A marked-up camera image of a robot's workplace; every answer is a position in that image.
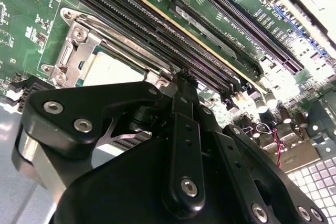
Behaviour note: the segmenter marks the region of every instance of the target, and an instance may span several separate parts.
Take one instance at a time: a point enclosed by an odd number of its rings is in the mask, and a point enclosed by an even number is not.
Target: green circuit board
[[[204,43],[220,57],[231,63],[236,69],[253,81],[260,81],[265,87],[271,88],[284,104],[293,111],[305,110],[309,103],[333,87],[330,76],[334,75],[333,61],[323,59],[313,61],[310,56],[316,51],[305,43],[291,25],[283,20],[279,14],[264,0],[235,0],[261,25],[268,29],[283,45],[289,48],[296,58],[304,65],[304,70],[295,76],[280,74],[278,71],[268,70],[267,81],[260,80],[253,72],[250,64],[246,62],[246,56],[236,53],[235,57],[216,46],[211,40],[191,24],[171,12],[169,0],[146,0],[158,8],[164,15],[179,24],[185,31]],[[204,16],[220,31],[222,31],[240,51],[244,51],[253,60],[260,60],[265,55],[255,43],[246,37],[238,27],[229,22],[225,16],[206,0],[181,0]],[[62,47],[68,25],[61,19],[59,10],[62,7],[90,12],[77,0],[0,0],[0,84],[1,91],[5,92],[8,83],[12,81],[14,74],[23,73],[25,76],[32,74],[47,80],[47,76],[40,70],[42,63],[54,64]],[[277,82],[279,77],[287,79],[293,92],[285,91],[289,84],[285,81],[281,85]],[[205,88],[202,96],[206,99],[216,95]],[[216,97],[214,110],[225,115],[222,123],[230,121],[236,115],[226,116],[223,106]]]

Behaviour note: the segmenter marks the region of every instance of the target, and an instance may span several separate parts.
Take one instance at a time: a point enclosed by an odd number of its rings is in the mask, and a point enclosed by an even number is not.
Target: dimm slot
[[[121,4],[125,4],[125,0],[120,0]],[[139,0],[127,0],[128,3],[131,5],[131,7],[128,9],[130,13],[134,13],[134,8],[137,8],[139,12],[135,12],[135,15],[138,16],[138,19],[142,18],[147,20],[145,21],[146,24],[153,23],[153,26],[159,27],[159,32],[165,31],[164,34],[170,33],[174,36],[178,37],[178,40],[181,42],[184,42],[188,45],[188,47],[191,47],[197,54],[202,54],[204,57],[206,57],[208,60],[211,61],[211,63],[215,64],[218,68],[220,68],[220,72],[218,72],[219,75],[222,76],[222,78],[229,78],[230,82],[235,82],[235,79],[238,79],[235,73],[232,72],[231,69],[229,69],[227,66],[225,66],[220,60],[218,60],[216,57],[212,56],[207,50],[205,50],[203,47],[201,47],[199,44],[197,44],[192,39],[188,38],[183,32],[181,32],[178,28],[173,27],[172,24],[165,21],[160,15],[158,15],[156,12],[154,12],[152,9],[150,9],[148,6],[143,4]]]
[[[127,5],[125,4],[124,0],[123,1],[122,0],[113,0],[113,1],[111,1],[111,0],[103,0],[103,2],[105,2],[105,3],[109,2],[109,5],[112,4],[112,5],[114,5],[114,7],[116,7],[116,3],[119,3],[119,7],[118,7],[119,9],[127,7]],[[139,20],[141,17],[142,18],[144,17],[143,15],[140,15],[138,17],[134,17],[134,15],[131,12],[128,12],[128,14],[129,14],[128,17],[131,17],[130,21],[132,21],[132,22],[134,22],[135,20]],[[162,32],[160,32],[160,29],[158,30],[157,27],[151,26],[149,24],[150,23],[148,22],[148,20],[143,20],[142,22],[138,23],[137,26],[138,27],[142,27],[142,28],[146,28],[147,33],[156,32],[157,34],[160,35],[161,38],[164,39],[164,41],[166,41],[166,42],[170,41],[170,45],[175,45],[175,47],[176,47],[176,45],[177,45],[176,43],[178,41],[176,41],[175,37],[168,37],[167,33],[165,33],[165,32],[162,33]],[[193,56],[192,57],[193,60],[195,60],[197,58],[198,59],[200,58],[200,55],[197,55],[195,52],[193,52],[191,50],[186,50],[185,47],[180,47],[179,48],[179,52],[181,52],[183,55],[190,55],[191,54]],[[199,61],[199,63],[200,63],[200,65],[201,65],[201,63],[203,63],[203,64],[205,63],[209,68],[214,68],[213,65],[210,62]],[[222,71],[220,69],[214,68],[213,70],[215,70],[216,75],[220,75],[220,76],[222,76],[222,78],[224,77],[223,73],[222,73]]]
[[[152,48],[155,48],[161,53],[161,55],[164,55],[167,60],[173,62],[174,64],[181,67],[194,69],[192,71],[193,74],[195,74],[195,76],[199,78],[199,80],[204,84],[209,85],[218,92],[223,90],[223,80],[219,80],[217,75],[206,70],[204,68],[204,64],[202,64],[204,62],[199,63],[195,60],[190,60],[190,58],[182,55],[177,49],[171,48],[160,38],[154,37],[147,33],[141,26],[136,26],[134,23],[132,24],[132,20],[126,19],[120,15],[120,13],[108,7],[106,4],[97,3],[97,0],[80,1],[91,8],[94,12],[99,14],[103,19],[108,21],[109,24],[114,24],[113,27],[123,35],[128,37],[132,35],[132,37],[136,37],[137,41],[142,42],[141,44],[147,44],[147,47],[150,45]]]
[[[292,75],[297,74],[303,65],[282,45],[272,33],[260,25],[254,18],[234,0],[207,0],[234,25],[268,54],[274,61],[281,64]]]
[[[200,13],[198,13],[195,9],[191,8],[186,3],[183,3],[181,0],[170,0],[170,1],[179,8],[181,8],[183,11],[185,11],[190,17],[192,17],[195,21],[197,21],[211,34],[213,34],[213,36],[215,36],[217,39],[221,40],[231,50],[239,54],[239,56],[244,57],[245,62],[248,62],[250,64],[250,66],[255,70],[258,76],[262,74],[259,63],[256,62],[255,59],[253,59],[246,51],[237,48],[229,39],[226,39],[225,34],[221,30],[219,30],[216,26],[214,26],[211,22],[209,22],[204,16],[202,16]]]

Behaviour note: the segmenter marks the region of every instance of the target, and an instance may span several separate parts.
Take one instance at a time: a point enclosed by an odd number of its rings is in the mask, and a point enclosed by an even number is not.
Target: electrolytic capacitor
[[[256,104],[257,111],[258,111],[259,114],[265,113],[268,109],[263,98],[258,98],[255,101],[255,104]]]
[[[301,128],[307,128],[308,126],[307,120],[301,112],[295,114],[295,121],[298,124],[298,126]]]
[[[266,101],[267,106],[271,110],[274,110],[277,107],[278,100],[275,98],[272,92],[268,92],[267,94],[265,94],[265,101]]]
[[[290,114],[286,108],[279,109],[279,113],[284,123],[290,123],[292,121],[292,118],[290,118]]]

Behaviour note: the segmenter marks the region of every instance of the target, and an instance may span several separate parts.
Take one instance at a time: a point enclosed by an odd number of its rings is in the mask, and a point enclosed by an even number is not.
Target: ram slot
[[[230,20],[232,24],[239,27],[247,35],[247,38],[256,42],[265,54],[269,55],[292,75],[299,73],[303,69],[303,65],[292,53],[234,0],[207,1]]]
[[[186,36],[182,31],[178,28],[174,27],[170,22],[166,21],[160,15],[158,15],[155,11],[153,11],[150,7],[144,4],[140,0],[120,0],[122,5],[125,5],[125,1],[129,3],[129,13],[134,13],[137,15],[138,19],[146,19],[146,24],[153,24],[157,30],[157,33],[164,37],[167,34],[172,35],[171,38],[177,40],[178,43],[183,43],[185,48],[192,48],[192,51],[196,52],[198,56],[189,50],[190,54],[193,54],[194,57],[200,57],[202,55],[203,58],[206,58],[212,64],[214,64],[220,71],[217,72],[222,78],[229,80],[230,82],[234,82],[238,80],[237,75],[230,70],[227,66],[225,66],[220,60],[211,55],[206,49],[201,47],[194,40],[190,39]]]
[[[135,37],[143,44],[156,49],[165,60],[169,60],[179,67],[187,67],[201,82],[209,85],[218,92],[232,89],[237,84],[235,79],[226,75],[223,70],[204,59],[197,50],[187,47],[184,40],[179,39],[164,26],[159,26],[150,16],[141,15],[130,0],[80,0],[82,3],[97,12],[109,24],[119,23],[119,31],[126,36]]]

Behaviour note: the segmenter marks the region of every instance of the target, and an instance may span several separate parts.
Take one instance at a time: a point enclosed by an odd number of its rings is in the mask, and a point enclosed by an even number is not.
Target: black bracket
[[[225,216],[229,222],[218,223],[327,223],[319,208],[240,128],[228,125],[222,131],[214,113],[200,105],[197,82],[189,72],[177,74],[170,85],[169,95],[163,95],[149,83],[135,82],[39,91],[28,97],[15,149],[20,134],[25,132],[60,158],[77,162],[74,159],[87,159],[91,155],[99,139],[105,143],[106,134],[118,137],[116,132],[122,134],[124,130],[130,134],[138,130],[152,132],[152,139],[70,184],[60,201],[60,209],[65,212],[56,211],[55,216],[59,217],[56,223],[63,223],[64,214],[80,223],[90,223],[83,217],[87,213],[81,209],[82,203],[86,210],[100,211],[106,219],[113,214],[123,221],[127,218],[119,214],[120,209],[132,206],[142,216],[141,220],[157,222],[158,216],[174,217],[175,221],[192,219],[195,223],[204,223],[205,216],[216,221]],[[61,106],[48,108],[48,102]],[[76,129],[78,119],[90,122],[90,129],[85,132]],[[109,130],[103,125],[105,120],[110,120]],[[146,167],[138,164],[143,161]],[[141,188],[130,188],[129,170],[141,174],[133,177]],[[29,175],[39,179],[38,174]],[[102,185],[104,192],[97,185]],[[139,191],[152,198],[140,199]],[[93,194],[90,200],[83,198],[90,193]],[[121,202],[114,211],[114,208],[104,210],[106,204],[115,204],[123,197],[127,205]],[[81,204],[72,206],[73,201]],[[141,209],[155,216],[145,216]]]

